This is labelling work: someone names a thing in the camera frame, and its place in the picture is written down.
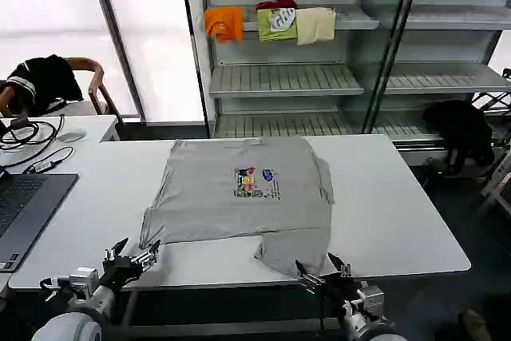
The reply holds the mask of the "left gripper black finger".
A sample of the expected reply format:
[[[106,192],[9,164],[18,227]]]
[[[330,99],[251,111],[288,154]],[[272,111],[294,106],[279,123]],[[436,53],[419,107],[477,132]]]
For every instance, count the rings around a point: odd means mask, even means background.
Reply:
[[[123,240],[117,241],[110,249],[105,251],[105,261],[114,261],[120,255],[125,245],[128,243],[129,238],[125,237]]]
[[[157,262],[159,247],[160,241],[157,240],[154,244],[149,246],[147,251],[141,253],[139,256],[134,257],[133,264],[137,266],[141,272],[146,272]]]

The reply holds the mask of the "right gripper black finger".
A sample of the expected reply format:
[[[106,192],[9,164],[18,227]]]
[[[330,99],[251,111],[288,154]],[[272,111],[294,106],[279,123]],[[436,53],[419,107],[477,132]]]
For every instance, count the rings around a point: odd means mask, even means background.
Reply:
[[[327,256],[331,263],[333,264],[335,270],[344,278],[351,278],[351,265],[349,263],[344,263],[338,256],[328,252]]]
[[[298,271],[299,283],[306,288],[311,294],[321,294],[325,288],[325,281],[307,271],[305,266],[295,260],[295,266]]]

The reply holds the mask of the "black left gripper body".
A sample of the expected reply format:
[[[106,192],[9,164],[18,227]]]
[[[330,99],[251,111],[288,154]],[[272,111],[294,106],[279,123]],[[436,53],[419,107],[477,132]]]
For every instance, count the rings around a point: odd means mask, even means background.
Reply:
[[[108,289],[122,289],[126,284],[140,279],[143,273],[142,266],[128,256],[105,259],[102,266],[104,273],[99,279],[99,285]]]

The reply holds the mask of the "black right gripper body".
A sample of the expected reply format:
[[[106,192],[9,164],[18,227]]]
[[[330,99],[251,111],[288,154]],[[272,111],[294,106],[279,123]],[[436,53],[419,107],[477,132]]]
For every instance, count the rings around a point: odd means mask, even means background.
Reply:
[[[319,277],[323,284],[319,289],[319,295],[323,302],[328,302],[332,307],[341,308],[348,306],[355,308],[354,301],[359,299],[354,279],[344,276],[342,273],[331,273]]]

